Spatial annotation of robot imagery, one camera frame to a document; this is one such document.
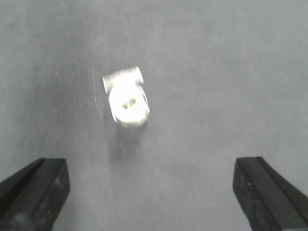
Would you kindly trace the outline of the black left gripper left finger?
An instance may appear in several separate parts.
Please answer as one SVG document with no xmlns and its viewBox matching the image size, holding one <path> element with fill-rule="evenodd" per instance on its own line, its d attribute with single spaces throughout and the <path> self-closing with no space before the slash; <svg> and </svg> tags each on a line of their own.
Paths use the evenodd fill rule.
<svg viewBox="0 0 308 231">
<path fill-rule="evenodd" d="M 40 158 L 0 183 L 2 231 L 51 231 L 70 193 L 64 158 Z"/>
</svg>

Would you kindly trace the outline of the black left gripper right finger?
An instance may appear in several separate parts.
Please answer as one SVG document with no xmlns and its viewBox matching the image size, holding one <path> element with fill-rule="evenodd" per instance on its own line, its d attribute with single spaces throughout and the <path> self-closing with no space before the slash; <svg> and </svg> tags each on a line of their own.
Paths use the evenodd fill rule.
<svg viewBox="0 0 308 231">
<path fill-rule="evenodd" d="M 308 197 L 263 157 L 237 158 L 232 188 L 252 230 L 308 229 Z"/>
</svg>

